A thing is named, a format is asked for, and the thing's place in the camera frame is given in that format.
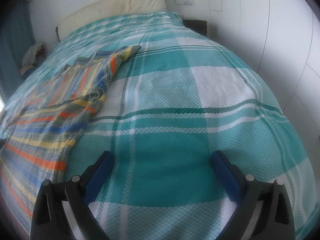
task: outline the nightstand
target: nightstand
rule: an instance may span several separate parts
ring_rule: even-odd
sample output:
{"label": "nightstand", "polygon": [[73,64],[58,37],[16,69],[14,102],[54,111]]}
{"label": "nightstand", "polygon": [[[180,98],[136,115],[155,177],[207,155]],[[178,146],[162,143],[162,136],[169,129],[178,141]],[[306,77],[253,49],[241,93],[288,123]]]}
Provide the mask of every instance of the nightstand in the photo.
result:
{"label": "nightstand", "polygon": [[207,36],[207,21],[200,19],[183,18],[183,25],[203,36]]}

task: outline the white wardrobe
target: white wardrobe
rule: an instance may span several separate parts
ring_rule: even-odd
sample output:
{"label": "white wardrobe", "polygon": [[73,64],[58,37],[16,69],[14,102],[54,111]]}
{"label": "white wardrobe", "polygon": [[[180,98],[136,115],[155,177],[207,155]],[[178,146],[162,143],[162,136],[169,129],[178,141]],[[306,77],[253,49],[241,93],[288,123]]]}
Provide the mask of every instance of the white wardrobe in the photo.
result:
{"label": "white wardrobe", "polygon": [[267,83],[320,189],[320,23],[305,0],[211,0],[211,38]]}

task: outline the headboard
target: headboard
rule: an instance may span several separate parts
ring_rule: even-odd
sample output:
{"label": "headboard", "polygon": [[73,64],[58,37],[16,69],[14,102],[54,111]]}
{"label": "headboard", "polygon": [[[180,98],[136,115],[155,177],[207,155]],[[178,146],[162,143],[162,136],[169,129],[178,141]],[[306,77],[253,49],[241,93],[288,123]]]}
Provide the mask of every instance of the headboard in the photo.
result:
{"label": "headboard", "polygon": [[64,18],[56,27],[58,41],[94,21],[128,14],[167,11],[165,0],[101,0]]}

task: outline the teal plaid blanket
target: teal plaid blanket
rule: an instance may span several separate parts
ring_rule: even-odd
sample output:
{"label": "teal plaid blanket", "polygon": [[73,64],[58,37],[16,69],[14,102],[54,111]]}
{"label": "teal plaid blanket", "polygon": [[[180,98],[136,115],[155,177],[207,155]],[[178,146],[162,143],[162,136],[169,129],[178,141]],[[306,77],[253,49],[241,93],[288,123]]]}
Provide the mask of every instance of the teal plaid blanket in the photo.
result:
{"label": "teal plaid blanket", "polygon": [[[5,106],[2,138],[11,131],[6,119],[26,91],[79,56],[132,45],[141,49],[117,71],[101,109],[69,152],[64,172],[69,180],[104,150],[115,154],[113,173],[90,205],[108,236],[215,239],[235,210],[209,163],[220,149],[244,174],[284,181],[296,239],[303,239],[315,223],[317,198],[298,135],[252,69],[185,28],[175,13],[111,17],[70,34]],[[35,176],[35,185],[44,179]],[[26,211],[11,205],[17,200],[2,197],[11,220],[28,237]]]}

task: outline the wall socket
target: wall socket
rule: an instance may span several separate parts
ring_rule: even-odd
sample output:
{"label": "wall socket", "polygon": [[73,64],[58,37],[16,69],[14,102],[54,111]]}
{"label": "wall socket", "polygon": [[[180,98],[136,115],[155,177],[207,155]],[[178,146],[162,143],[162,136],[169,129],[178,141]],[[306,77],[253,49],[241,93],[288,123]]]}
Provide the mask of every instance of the wall socket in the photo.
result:
{"label": "wall socket", "polygon": [[183,0],[182,4],[193,5],[193,0]]}
{"label": "wall socket", "polygon": [[174,4],[193,5],[193,0],[174,0]]}

